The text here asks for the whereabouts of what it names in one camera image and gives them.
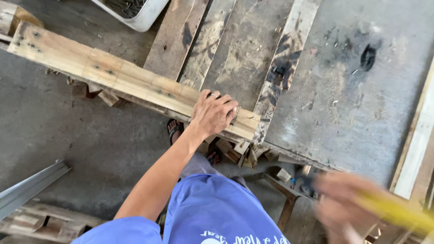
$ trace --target blue t-shirt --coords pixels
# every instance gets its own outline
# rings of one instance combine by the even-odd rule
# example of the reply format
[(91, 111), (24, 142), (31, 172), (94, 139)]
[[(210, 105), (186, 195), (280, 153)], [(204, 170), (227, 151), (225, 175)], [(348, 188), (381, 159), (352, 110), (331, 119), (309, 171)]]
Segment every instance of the blue t-shirt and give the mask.
[(144, 217), (116, 219), (73, 244), (288, 244), (258, 199), (217, 175), (186, 177), (173, 189), (163, 241), (160, 227)]

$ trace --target flip-flop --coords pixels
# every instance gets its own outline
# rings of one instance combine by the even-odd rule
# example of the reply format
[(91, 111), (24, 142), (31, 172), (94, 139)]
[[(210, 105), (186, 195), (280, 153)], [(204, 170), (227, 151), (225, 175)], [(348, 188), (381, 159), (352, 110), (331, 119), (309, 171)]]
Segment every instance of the flip-flop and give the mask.
[[(167, 122), (166, 128), (169, 127), (169, 125), (170, 125), (170, 123), (172, 123), (172, 121), (174, 121), (174, 119), (170, 119), (169, 122)], [(172, 137), (175, 134), (175, 132), (177, 132), (177, 131), (180, 131), (181, 134), (184, 132), (184, 128), (181, 127), (178, 123), (176, 123), (176, 126), (171, 131), (169, 131), (169, 128), (167, 129), (167, 133), (169, 134), (170, 145), (173, 145)]]
[(208, 160), (208, 162), (211, 164), (211, 167), (214, 168), (214, 166), (216, 166), (218, 163), (220, 163), (220, 161), (219, 161), (218, 163), (215, 163), (215, 162), (214, 162), (216, 156), (219, 156), (219, 159), (220, 159), (220, 160), (221, 160), (221, 157), (220, 157), (220, 155), (219, 155), (219, 153), (218, 153), (217, 151), (212, 151), (212, 152), (210, 152), (210, 153), (208, 154), (208, 156), (211, 155), (211, 154), (213, 154), (213, 153), (215, 153), (214, 156), (212, 156), (211, 158), (207, 158), (207, 160)]

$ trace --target white container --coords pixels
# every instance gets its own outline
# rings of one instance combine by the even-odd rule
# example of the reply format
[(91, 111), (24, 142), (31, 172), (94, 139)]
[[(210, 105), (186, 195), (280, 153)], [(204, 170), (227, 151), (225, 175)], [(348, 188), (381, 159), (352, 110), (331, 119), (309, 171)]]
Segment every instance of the white container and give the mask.
[(147, 0), (137, 16), (126, 19), (106, 6), (105, 0), (92, 0), (116, 19), (138, 32), (148, 31), (169, 0)]

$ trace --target blurry hand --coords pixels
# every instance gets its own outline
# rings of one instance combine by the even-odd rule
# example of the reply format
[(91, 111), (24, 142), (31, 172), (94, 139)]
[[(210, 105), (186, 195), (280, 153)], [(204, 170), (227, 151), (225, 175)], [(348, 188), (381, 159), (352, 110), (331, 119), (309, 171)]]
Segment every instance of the blurry hand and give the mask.
[(388, 193), (369, 181), (346, 173), (319, 175), (314, 188), (324, 196), (318, 204), (317, 218), (327, 230), (329, 243), (352, 243), (348, 239), (350, 226), (357, 229), (378, 222), (378, 216), (357, 205), (358, 192)]
[(220, 96), (219, 91), (211, 95), (210, 90), (203, 90), (193, 108), (191, 123), (205, 138), (223, 131), (237, 114), (238, 102), (229, 95)]

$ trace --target foot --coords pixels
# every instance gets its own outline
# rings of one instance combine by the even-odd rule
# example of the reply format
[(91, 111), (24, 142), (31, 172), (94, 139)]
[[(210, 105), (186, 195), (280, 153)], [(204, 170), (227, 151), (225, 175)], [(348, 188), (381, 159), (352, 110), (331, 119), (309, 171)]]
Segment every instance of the foot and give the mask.
[(216, 152), (212, 152), (207, 156), (208, 162), (211, 164), (211, 167), (216, 166), (220, 162), (220, 158)]
[[(169, 124), (167, 129), (169, 129), (169, 131), (171, 132), (176, 125), (183, 126), (181, 122), (179, 122), (178, 120), (174, 120)], [(172, 144), (174, 144), (180, 136), (181, 136), (181, 131), (176, 131), (175, 134), (173, 134), (172, 136)]]

